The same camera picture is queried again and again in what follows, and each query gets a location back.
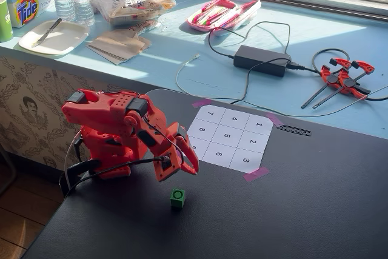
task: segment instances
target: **red robot arm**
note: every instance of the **red robot arm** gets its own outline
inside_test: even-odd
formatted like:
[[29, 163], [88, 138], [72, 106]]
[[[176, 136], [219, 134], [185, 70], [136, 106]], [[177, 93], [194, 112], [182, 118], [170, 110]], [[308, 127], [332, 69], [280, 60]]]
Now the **red robot arm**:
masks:
[[[182, 169], [196, 175], [198, 158], [190, 147], [183, 127], [167, 127], [165, 115], [147, 95], [135, 92], [104, 93], [89, 90], [75, 92], [62, 106], [67, 121], [80, 124], [82, 138], [91, 159], [99, 159], [104, 170], [142, 158], [147, 148], [164, 161], [154, 161], [156, 179], [165, 180]], [[181, 158], [183, 152], [192, 166]], [[128, 166], [102, 174], [103, 178], [127, 176]]]

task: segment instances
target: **table surface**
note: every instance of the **table surface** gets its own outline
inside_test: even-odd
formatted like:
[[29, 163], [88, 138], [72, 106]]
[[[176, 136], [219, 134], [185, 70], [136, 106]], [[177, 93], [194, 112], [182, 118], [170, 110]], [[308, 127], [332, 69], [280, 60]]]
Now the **table surface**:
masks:
[[[86, 47], [104, 31], [114, 29], [101, 15], [96, 15], [96, 24], [91, 28], [89, 37], [65, 56], [53, 59], [34, 55], [20, 48], [18, 41], [29, 30], [44, 21], [56, 18], [54, 8], [26, 26], [14, 29], [15, 37], [0, 44], [0, 52], [56, 70], [126, 88], [129, 86], [143, 92], [160, 87], [180, 91], [175, 84], [176, 71], [183, 61], [199, 53], [200, 58], [188, 64], [181, 72], [180, 84], [194, 95], [239, 98], [244, 90], [247, 70], [234, 67], [233, 60], [212, 52], [208, 46], [207, 33], [197, 32], [185, 23], [186, 17], [206, 1], [209, 0], [176, 0], [177, 6], [160, 17], [162, 25], [143, 34], [143, 37], [151, 40], [151, 48], [118, 66]], [[242, 4], [249, 0], [233, 1]], [[301, 65], [310, 67], [311, 57], [318, 50], [328, 47], [341, 48], [350, 54], [351, 59], [363, 60], [376, 67], [373, 74], [360, 80], [363, 87], [373, 91], [388, 84], [388, 26], [385, 23], [263, 2], [257, 17], [238, 32], [245, 34], [252, 24], [259, 21], [290, 24], [288, 53], [293, 61]], [[244, 44], [282, 52], [287, 42], [287, 28], [273, 24], [264, 24], [261, 27], [263, 29], [255, 29]], [[220, 51], [234, 54], [241, 44], [241, 38], [229, 35], [215, 38], [213, 42], [218, 45]], [[322, 54], [316, 60], [317, 66], [320, 68], [323, 64], [328, 64], [332, 56], [342, 57]], [[357, 76], [359, 72], [353, 69], [350, 75]], [[284, 78], [253, 72], [246, 100], [291, 115], [327, 113], [355, 100], [351, 96], [339, 94], [316, 110], [312, 109], [312, 105], [301, 109], [300, 105], [322, 85], [319, 76], [306, 71], [288, 71]], [[387, 91], [381, 91], [373, 97], [386, 96]], [[330, 92], [330, 89], [326, 89], [316, 100]], [[388, 138], [387, 111], [388, 101], [363, 101], [334, 115], [306, 119]]]
[[[169, 123], [186, 128], [199, 110], [193, 96], [161, 89], [149, 96]], [[161, 183], [150, 164], [126, 178], [87, 180], [23, 259], [387, 258], [388, 141], [279, 119], [312, 134], [274, 126], [261, 162], [268, 175], [248, 183], [242, 172], [200, 162], [197, 176], [179, 171]], [[186, 191], [181, 211], [170, 207], [173, 188]]]

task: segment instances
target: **blue surface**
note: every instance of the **blue surface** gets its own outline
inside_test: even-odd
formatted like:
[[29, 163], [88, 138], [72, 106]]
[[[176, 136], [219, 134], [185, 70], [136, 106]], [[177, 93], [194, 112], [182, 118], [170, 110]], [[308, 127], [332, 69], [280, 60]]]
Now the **blue surface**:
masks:
[[[128, 84], [135, 86], [133, 82], [140, 81], [177, 91], [180, 90], [175, 84], [175, 73], [180, 63], [199, 53], [200, 58], [188, 64], [181, 72], [179, 83], [194, 95], [239, 98], [243, 94], [247, 70], [234, 67], [232, 59], [212, 52], [207, 43], [207, 33], [197, 32], [185, 23], [186, 17], [206, 1], [209, 0], [176, 0], [178, 5], [160, 17], [162, 26], [142, 35], [151, 40], [151, 48], [118, 66], [85, 46], [102, 32], [114, 29], [101, 15], [96, 16], [96, 24], [85, 42], [65, 56], [52, 59], [33, 55], [20, 48], [17, 43], [25, 33], [48, 19], [56, 19], [53, 8], [25, 27], [14, 29], [15, 38], [0, 44], [0, 52], [3, 55], [119, 86], [128, 87]], [[249, 0], [233, 1], [240, 5]], [[301, 65], [310, 67], [311, 57], [318, 50], [328, 47], [341, 48], [350, 54], [351, 59], [363, 60], [376, 67], [373, 74], [360, 80], [363, 87], [373, 91], [388, 84], [386, 64], [388, 25], [385, 23], [264, 2], [256, 19], [238, 32], [245, 34], [252, 24], [259, 21], [278, 21], [291, 25], [291, 39], [287, 52], [293, 61]], [[273, 24], [263, 24], [261, 27], [274, 34], [278, 41], [268, 31], [257, 28], [244, 44], [282, 52], [284, 50], [282, 44], [287, 42], [287, 27]], [[214, 38], [213, 41], [222, 52], [234, 54], [241, 38], [229, 35]], [[317, 67], [328, 64], [332, 56], [328, 53], [319, 56], [316, 60]], [[361, 73], [360, 70], [352, 69], [350, 75], [357, 76]], [[250, 77], [246, 100], [291, 115], [331, 112], [355, 100], [351, 96], [338, 94], [313, 110], [312, 105], [331, 92], [330, 89], [326, 89], [314, 100], [315, 103], [301, 109], [301, 104], [322, 85], [323, 82], [318, 75], [307, 71], [288, 71], [284, 78], [254, 72]], [[388, 95], [388, 89], [376, 95]], [[306, 119], [388, 138], [387, 112], [388, 101], [361, 101], [334, 115]]]

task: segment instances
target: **black table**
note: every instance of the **black table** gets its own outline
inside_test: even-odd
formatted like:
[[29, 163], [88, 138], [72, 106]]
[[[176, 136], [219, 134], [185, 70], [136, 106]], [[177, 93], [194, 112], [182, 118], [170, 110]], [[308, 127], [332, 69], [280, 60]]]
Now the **black table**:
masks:
[[[198, 98], [149, 96], [187, 128]], [[255, 109], [214, 105], [264, 115]], [[388, 258], [388, 140], [280, 117], [251, 183], [209, 163], [158, 183], [150, 164], [127, 178], [88, 180], [61, 205], [23, 259]], [[183, 210], [170, 207], [186, 191]]]

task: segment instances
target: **wooden floor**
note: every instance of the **wooden floor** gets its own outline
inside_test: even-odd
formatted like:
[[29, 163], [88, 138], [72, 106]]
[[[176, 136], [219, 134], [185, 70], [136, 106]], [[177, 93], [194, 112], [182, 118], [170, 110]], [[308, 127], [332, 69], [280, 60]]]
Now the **wooden floor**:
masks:
[[[10, 177], [0, 164], [0, 185]], [[0, 196], [0, 258], [18, 259], [63, 201], [57, 184], [26, 173]]]

